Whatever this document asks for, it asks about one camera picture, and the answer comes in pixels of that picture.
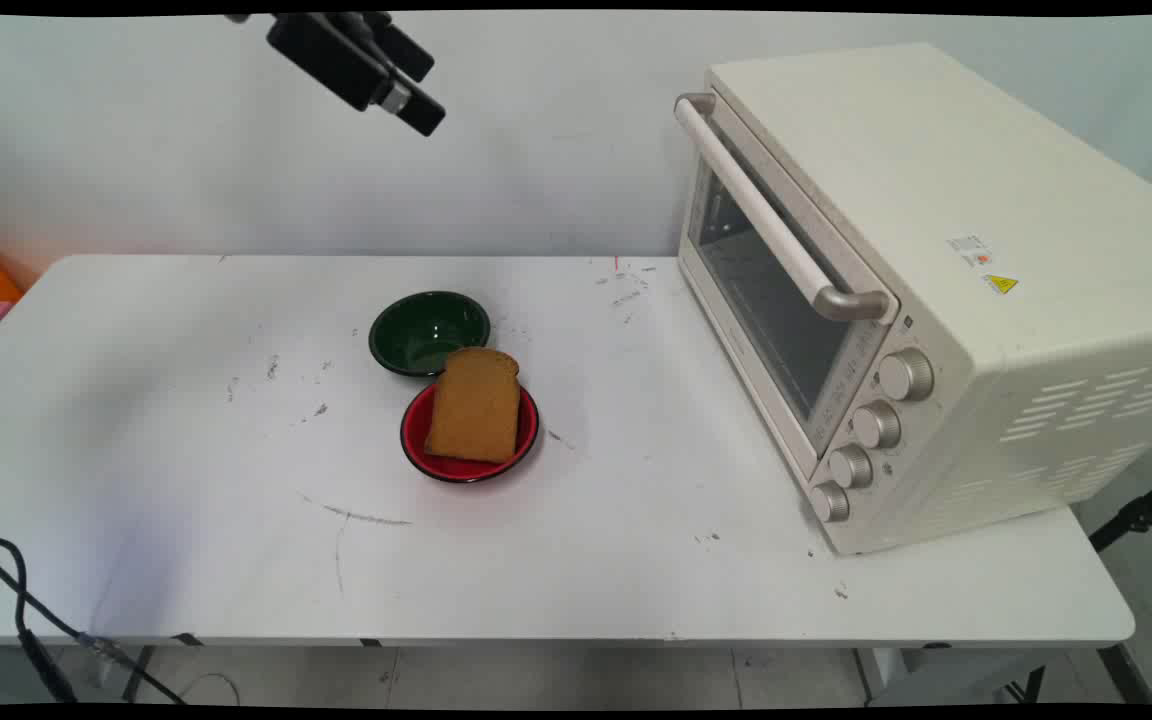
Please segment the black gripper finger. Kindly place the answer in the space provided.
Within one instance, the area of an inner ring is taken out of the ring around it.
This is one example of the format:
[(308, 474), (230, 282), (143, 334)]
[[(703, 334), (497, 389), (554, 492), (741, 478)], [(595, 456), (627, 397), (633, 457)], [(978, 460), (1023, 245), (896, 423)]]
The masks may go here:
[(435, 65), (433, 55), (399, 28), (389, 12), (338, 12), (335, 22), (357, 50), (415, 82), (424, 81)]
[(270, 45), (353, 109), (387, 111), (425, 137), (444, 122), (444, 105), (426, 94), (420, 82), (357, 50), (338, 29), (338, 13), (276, 13), (274, 17)]

